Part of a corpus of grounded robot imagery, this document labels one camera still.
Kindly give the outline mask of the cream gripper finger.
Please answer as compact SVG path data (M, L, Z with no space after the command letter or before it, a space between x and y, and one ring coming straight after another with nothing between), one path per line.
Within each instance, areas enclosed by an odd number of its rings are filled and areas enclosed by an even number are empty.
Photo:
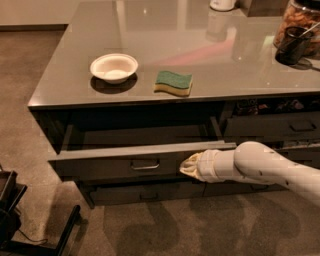
M187 175L199 181L203 181L203 177L200 175L197 166L201 156L201 153L195 153L191 155L189 158L185 159L180 164L179 171L184 175Z

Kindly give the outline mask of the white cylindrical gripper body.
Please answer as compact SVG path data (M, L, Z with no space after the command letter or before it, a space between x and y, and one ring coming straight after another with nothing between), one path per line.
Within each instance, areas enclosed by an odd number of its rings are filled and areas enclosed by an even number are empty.
M206 150L197 162L202 181L209 183L238 181L241 175L234 164L234 151Z

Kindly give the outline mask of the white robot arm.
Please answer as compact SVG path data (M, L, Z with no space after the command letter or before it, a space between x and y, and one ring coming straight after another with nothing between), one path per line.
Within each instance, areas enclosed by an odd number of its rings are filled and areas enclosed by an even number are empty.
M320 205L320 170L293 162L258 142L195 153L180 164L179 171L208 183L277 184Z

